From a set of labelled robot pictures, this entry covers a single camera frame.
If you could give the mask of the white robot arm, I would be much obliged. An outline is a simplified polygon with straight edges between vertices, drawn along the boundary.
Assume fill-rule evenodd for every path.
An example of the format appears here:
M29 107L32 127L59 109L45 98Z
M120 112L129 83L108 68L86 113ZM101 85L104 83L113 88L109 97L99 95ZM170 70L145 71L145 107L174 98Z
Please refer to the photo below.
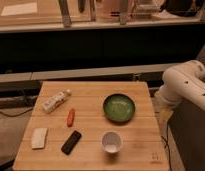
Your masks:
M191 60L166 69L163 85L155 93L161 105L159 123L167 123L173 110L186 98L205 112L205 66L198 60Z

